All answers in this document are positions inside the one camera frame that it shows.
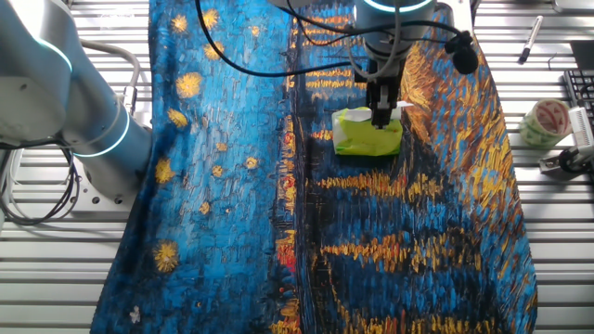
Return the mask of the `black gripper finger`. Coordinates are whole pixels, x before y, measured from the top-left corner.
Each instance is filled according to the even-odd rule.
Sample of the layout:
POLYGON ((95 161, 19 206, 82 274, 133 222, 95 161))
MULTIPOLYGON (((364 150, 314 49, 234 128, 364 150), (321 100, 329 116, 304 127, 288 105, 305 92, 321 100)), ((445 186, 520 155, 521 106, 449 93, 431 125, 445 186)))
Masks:
POLYGON ((390 103, 374 102, 370 104, 371 124, 376 129, 384 129, 391 121, 394 106, 390 103))

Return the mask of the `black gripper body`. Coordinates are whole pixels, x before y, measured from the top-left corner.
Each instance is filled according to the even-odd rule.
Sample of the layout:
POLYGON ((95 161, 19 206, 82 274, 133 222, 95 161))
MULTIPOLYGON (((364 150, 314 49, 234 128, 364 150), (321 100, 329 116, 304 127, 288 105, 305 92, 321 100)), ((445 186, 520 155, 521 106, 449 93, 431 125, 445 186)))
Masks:
POLYGON ((401 78, 399 76, 380 77, 375 81, 367 83, 367 102, 375 103, 381 101, 381 89, 385 86, 387 101, 393 103, 398 99, 400 92, 401 78))

